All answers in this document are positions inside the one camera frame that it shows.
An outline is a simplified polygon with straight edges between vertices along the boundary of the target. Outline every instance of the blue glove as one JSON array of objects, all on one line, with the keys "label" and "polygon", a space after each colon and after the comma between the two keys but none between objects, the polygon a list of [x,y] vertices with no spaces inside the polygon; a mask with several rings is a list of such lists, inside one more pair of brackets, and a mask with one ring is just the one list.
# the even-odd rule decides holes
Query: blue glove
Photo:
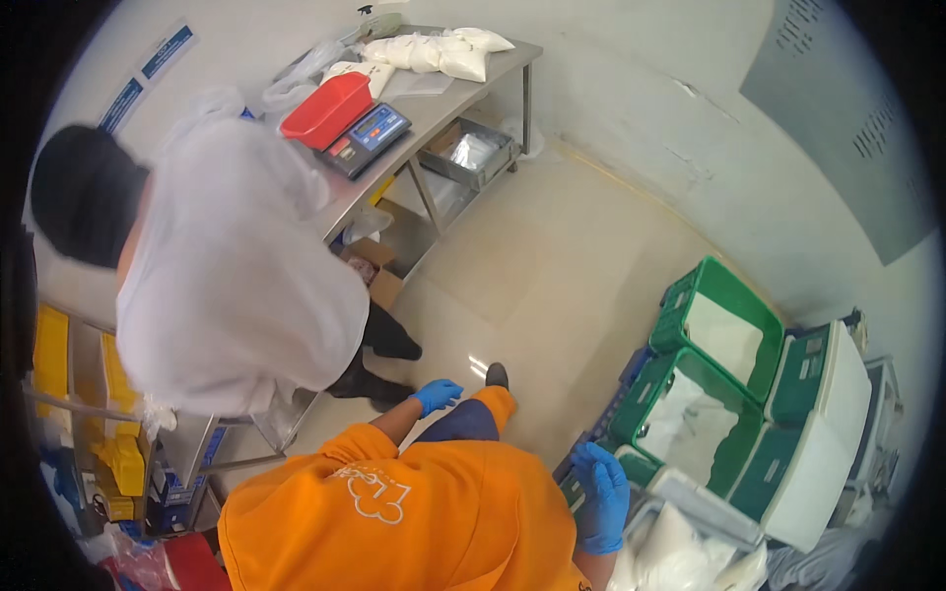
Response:
[{"label": "blue glove", "polygon": [[631,487],[618,460],[596,443],[579,443],[571,454],[575,476],[585,490],[578,524],[578,547],[588,554],[617,552],[623,546]]},{"label": "blue glove", "polygon": [[456,406],[457,403],[454,400],[460,398],[460,393],[463,391],[463,388],[448,379],[435,379],[416,394],[411,394],[410,398],[416,398],[424,406],[420,415],[423,419],[435,410]]}]

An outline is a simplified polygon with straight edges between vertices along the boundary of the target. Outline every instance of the gray bin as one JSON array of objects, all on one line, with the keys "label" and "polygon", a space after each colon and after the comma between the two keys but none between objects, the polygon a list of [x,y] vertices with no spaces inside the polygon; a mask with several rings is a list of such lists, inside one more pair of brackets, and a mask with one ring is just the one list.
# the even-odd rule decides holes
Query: gray bin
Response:
[{"label": "gray bin", "polygon": [[[420,164],[433,170],[437,174],[447,177],[457,183],[473,189],[474,191],[482,191],[487,183],[493,180],[501,170],[509,166],[516,161],[516,158],[519,157],[521,152],[521,147],[519,144],[513,140],[512,137],[501,133],[499,131],[487,128],[484,125],[480,125],[475,121],[470,121],[469,119],[464,119],[462,117],[457,117],[456,119],[460,122],[460,133],[475,133],[482,138],[489,139],[496,144],[499,144],[499,150],[487,161],[486,165],[480,168],[479,170],[468,170],[462,166],[451,162],[448,158],[441,156],[440,154],[435,154],[428,150],[428,147],[424,147],[417,153],[417,158],[420,160]],[[446,126],[444,131],[434,137],[431,140],[431,143],[436,142],[436,140],[444,132],[450,129],[453,124]]]}]

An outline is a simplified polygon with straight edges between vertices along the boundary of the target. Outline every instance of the forearm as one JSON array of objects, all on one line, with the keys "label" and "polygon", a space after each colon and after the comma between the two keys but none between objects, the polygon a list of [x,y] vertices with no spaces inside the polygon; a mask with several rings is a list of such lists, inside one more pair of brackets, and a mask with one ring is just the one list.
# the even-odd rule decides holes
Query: forearm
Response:
[{"label": "forearm", "polygon": [[592,591],[604,591],[607,582],[611,580],[611,575],[614,573],[614,564],[618,562],[618,553],[611,552],[610,554],[597,556],[576,548],[571,561],[575,563],[575,566],[578,566],[578,570],[582,571],[582,574],[591,583]]},{"label": "forearm", "polygon": [[374,425],[387,435],[394,445],[401,445],[420,419],[424,405],[414,397],[408,398],[396,407],[377,417],[369,425]]}]

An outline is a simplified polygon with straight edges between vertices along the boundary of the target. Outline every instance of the red box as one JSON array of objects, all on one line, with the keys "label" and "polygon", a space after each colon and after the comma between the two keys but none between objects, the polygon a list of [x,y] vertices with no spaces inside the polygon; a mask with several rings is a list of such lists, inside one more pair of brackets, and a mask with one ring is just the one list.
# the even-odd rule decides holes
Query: red box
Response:
[{"label": "red box", "polygon": [[320,152],[374,105],[368,77],[348,72],[325,81],[279,126],[288,139]]}]

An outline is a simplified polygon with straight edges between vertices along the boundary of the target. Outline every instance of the black cap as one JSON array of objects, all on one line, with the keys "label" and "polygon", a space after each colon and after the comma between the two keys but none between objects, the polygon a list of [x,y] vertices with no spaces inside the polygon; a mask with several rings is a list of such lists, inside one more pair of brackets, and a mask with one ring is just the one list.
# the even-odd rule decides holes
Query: black cap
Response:
[{"label": "black cap", "polygon": [[70,125],[36,159],[33,218],[60,254],[115,269],[148,174],[107,131]]}]

